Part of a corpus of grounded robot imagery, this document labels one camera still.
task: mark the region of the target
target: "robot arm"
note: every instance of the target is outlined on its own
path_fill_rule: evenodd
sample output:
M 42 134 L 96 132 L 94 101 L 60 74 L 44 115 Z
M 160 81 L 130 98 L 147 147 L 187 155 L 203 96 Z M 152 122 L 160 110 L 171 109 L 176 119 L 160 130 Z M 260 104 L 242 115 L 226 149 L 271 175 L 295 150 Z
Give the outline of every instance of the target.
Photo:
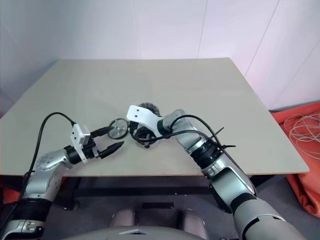
M 183 115 L 185 112 L 178 109 L 165 117 L 159 117 L 146 108 L 132 105 L 127 119 L 147 127 L 156 137 L 198 130 L 188 118 L 180 118 Z M 184 133 L 175 137 L 210 180 L 209 188 L 218 204 L 225 212 L 233 214 L 241 239 L 305 239 L 267 202 L 256 197 L 250 179 L 219 142 L 197 133 Z
M 86 127 L 73 125 L 73 146 L 46 153 L 37 162 L 30 176 L 22 199 L 17 203 L 12 219 L 3 231 L 1 239 L 38 239 L 44 232 L 45 221 L 52 202 L 61 186 L 64 173 L 81 161 L 105 158 L 123 145 L 123 141 L 99 151 L 94 141 L 109 131 L 108 127 L 89 132 Z

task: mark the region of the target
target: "floor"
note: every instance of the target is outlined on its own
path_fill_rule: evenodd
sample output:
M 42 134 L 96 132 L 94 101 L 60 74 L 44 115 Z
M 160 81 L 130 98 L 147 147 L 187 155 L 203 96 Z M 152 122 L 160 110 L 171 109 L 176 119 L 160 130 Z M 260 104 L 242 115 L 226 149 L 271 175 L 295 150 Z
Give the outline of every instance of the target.
M 140 181 L 153 184 L 152 181 L 141 179 Z M 118 184 L 119 181 L 109 181 L 108 184 L 114 186 L 115 183 Z M 320 219 L 306 213 L 300 207 L 286 179 L 262 190 L 258 196 L 269 202 L 308 240 L 319 239 Z M 179 210 L 192 209 L 204 219 L 211 240 L 238 237 L 232 215 L 218 209 L 210 195 L 79 197 L 77 200 L 79 209 L 76 211 L 64 211 L 57 206 L 51 208 L 42 239 L 56 240 L 104 228 L 110 223 L 113 213 L 122 208 L 136 209 L 140 225 L 168 227 L 176 225 Z M 143 202 L 170 202 L 174 203 L 174 207 L 173 209 L 142 209 Z

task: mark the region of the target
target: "table leg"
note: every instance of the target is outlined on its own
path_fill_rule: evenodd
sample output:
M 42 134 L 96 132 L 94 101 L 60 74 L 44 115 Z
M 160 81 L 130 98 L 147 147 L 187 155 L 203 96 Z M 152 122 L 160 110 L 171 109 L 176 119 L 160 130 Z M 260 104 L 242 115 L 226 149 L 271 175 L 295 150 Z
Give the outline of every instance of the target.
M 257 192 L 277 183 L 284 179 L 287 175 L 253 175 L 250 177 L 251 182 L 255 186 Z
M 75 191 L 81 179 L 81 177 L 67 177 L 53 203 L 66 211 L 74 210 L 78 204 L 75 201 Z

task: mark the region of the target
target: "table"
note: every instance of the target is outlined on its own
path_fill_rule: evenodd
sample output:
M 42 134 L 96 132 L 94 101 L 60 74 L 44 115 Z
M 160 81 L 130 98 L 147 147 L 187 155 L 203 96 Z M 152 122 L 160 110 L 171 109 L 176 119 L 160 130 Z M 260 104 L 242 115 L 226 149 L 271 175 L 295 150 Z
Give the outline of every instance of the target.
M 130 105 L 155 104 L 162 115 L 184 109 L 204 119 L 248 175 L 303 173 L 308 167 L 229 58 L 171 60 L 58 60 L 1 119 L 1 174 L 23 175 L 41 122 L 63 112 L 90 130 L 125 117 Z M 70 124 L 52 117 L 38 156 L 69 144 Z M 98 147 L 114 140 L 101 137 Z M 152 149 L 130 136 L 113 155 L 79 164 L 66 176 L 200 176 L 175 139 Z

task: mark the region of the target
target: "coiled white cable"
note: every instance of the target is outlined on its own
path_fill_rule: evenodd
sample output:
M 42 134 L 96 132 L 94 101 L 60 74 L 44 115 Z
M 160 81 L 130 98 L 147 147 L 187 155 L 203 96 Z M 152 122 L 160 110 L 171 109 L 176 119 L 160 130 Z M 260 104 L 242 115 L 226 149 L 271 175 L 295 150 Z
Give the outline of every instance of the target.
M 288 122 L 292 121 L 293 127 L 288 127 Z M 283 127 L 289 132 L 291 142 L 309 157 L 320 160 L 320 112 L 312 115 L 294 114 L 288 117 Z M 311 151 L 301 146 L 302 142 L 315 141 L 319 144 L 317 151 Z

